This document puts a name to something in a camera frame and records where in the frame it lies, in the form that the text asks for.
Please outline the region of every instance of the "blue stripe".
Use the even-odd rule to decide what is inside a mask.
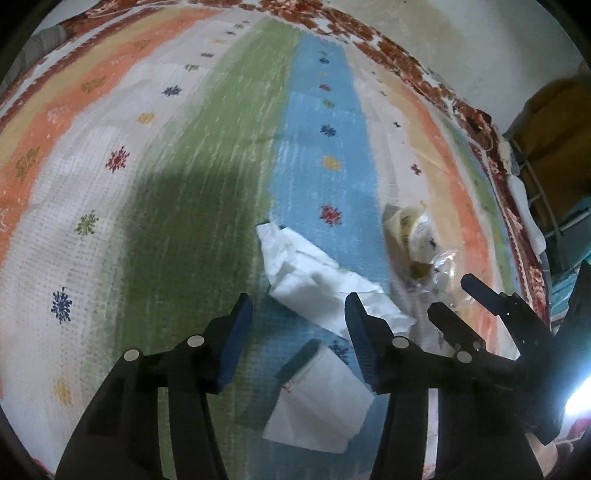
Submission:
[[[327,53],[329,64],[319,62],[320,51]],[[343,48],[302,35],[290,82],[271,181],[273,218],[344,267],[386,288],[390,271],[374,196],[377,177],[365,117]],[[331,91],[320,89],[322,84]],[[335,107],[326,107],[323,100]],[[334,128],[336,136],[320,133],[323,125]],[[336,158],[341,170],[323,167],[325,156]],[[341,225],[320,220],[324,205],[342,212]]]
[[[330,63],[319,60],[326,57]],[[319,88],[326,84],[330,91]],[[377,177],[367,127],[353,86],[345,52],[340,45],[302,34],[290,76],[290,94],[277,134],[277,161],[270,191],[271,217],[293,228],[344,267],[382,284],[387,290],[390,271],[375,198]],[[334,108],[323,104],[329,100]],[[320,133],[330,125],[336,136]],[[323,167],[325,156],[341,163],[340,171]],[[320,219],[323,205],[342,212],[342,224]],[[348,342],[297,316],[264,296],[257,302],[253,325],[256,355],[249,370],[256,383],[255,400],[245,424],[251,462],[249,474],[259,479],[348,479],[371,469],[387,409],[387,398],[374,401],[361,433],[343,455],[321,453],[262,440],[261,429],[271,414],[280,389],[277,371],[310,339],[346,348],[349,367],[361,372]]]

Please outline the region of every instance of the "metal screw head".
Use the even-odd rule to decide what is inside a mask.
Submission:
[[[456,357],[463,364],[469,364],[472,362],[472,355],[470,355],[468,352],[465,352],[464,350],[460,350]]]
[[[392,339],[392,345],[394,345],[396,348],[406,348],[410,345],[410,343],[404,337],[394,337]]]
[[[205,338],[201,335],[193,335],[187,339],[187,345],[191,347],[202,346],[205,343]]]
[[[134,360],[137,360],[139,358],[139,351],[135,348],[127,350],[123,354],[123,358],[125,358],[125,360],[127,360],[128,362],[133,362]]]

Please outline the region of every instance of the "green stripe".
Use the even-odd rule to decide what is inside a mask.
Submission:
[[[241,292],[257,292],[262,261],[255,227],[269,211],[274,138],[299,37],[289,25],[259,22],[141,160],[145,171],[123,223],[127,255],[117,266],[123,300],[108,343],[115,358],[131,347],[145,354],[170,349],[228,314]],[[113,267],[105,265],[110,278]],[[239,441],[233,417],[241,414],[235,397],[245,377],[237,375],[210,401],[230,476],[246,464],[245,449],[232,448]],[[166,450],[163,468],[172,475]]]
[[[470,175],[472,184],[476,190],[478,202],[480,203],[480,208],[486,213],[486,218],[491,226],[492,239],[495,246],[495,258],[499,267],[501,281],[503,282],[503,291],[507,295],[511,295],[513,292],[518,291],[518,289],[511,275],[511,260],[509,258],[506,240],[502,234],[503,225],[501,225],[499,206],[487,189],[487,185],[484,183],[487,180],[482,178],[482,170],[479,170],[480,167],[476,165],[476,159],[473,158],[473,154],[466,140],[449,120],[444,119],[443,123],[456,146],[456,151],[459,153],[459,157],[462,159],[468,175]]]

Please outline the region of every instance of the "white cloth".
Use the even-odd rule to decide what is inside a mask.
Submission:
[[[519,211],[519,215],[521,215],[521,221],[530,239],[531,246],[535,254],[539,257],[546,250],[546,239],[540,227],[536,225],[534,218],[531,216],[525,185],[515,175],[507,175],[507,185],[517,204],[517,210]]]
[[[263,438],[319,452],[343,453],[374,395],[325,345],[281,389]]]
[[[356,292],[369,315],[386,320],[396,335],[408,336],[415,320],[403,314],[377,283],[351,272],[290,228],[256,227],[269,295],[311,322],[349,340],[345,299]]]

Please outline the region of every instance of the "trash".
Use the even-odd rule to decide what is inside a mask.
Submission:
[[[389,208],[391,214],[384,220],[384,231],[406,254],[408,278],[404,280],[413,285],[413,291],[422,297],[422,303],[440,301],[457,310],[473,302],[460,285],[465,273],[463,254],[441,248],[425,209],[414,206]]]
[[[256,227],[269,295],[311,322],[349,340],[345,298],[356,292],[370,315],[386,320],[397,335],[408,335],[412,317],[403,314],[379,284],[342,268],[320,248],[275,223]]]
[[[343,453],[361,430],[374,394],[330,348],[317,344],[311,359],[281,388],[263,438]]]

